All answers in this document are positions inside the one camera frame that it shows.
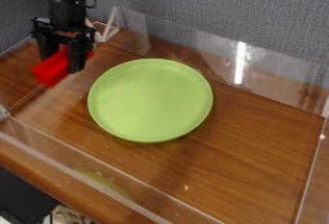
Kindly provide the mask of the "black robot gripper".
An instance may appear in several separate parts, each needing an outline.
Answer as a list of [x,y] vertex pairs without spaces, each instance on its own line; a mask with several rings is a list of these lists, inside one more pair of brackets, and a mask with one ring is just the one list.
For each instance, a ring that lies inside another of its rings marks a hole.
[[51,57],[60,44],[68,45],[68,70],[84,69],[88,49],[95,41],[95,30],[84,24],[85,0],[49,0],[49,16],[35,16],[32,37],[37,40],[41,60]]

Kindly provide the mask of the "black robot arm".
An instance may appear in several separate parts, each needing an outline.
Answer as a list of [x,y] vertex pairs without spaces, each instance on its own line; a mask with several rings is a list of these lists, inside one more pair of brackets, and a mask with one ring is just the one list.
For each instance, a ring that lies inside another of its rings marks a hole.
[[87,54],[93,50],[96,30],[85,25],[85,10],[93,9],[85,0],[49,0],[49,17],[32,17],[32,37],[37,40],[41,61],[59,51],[59,45],[68,46],[71,74],[84,69]]

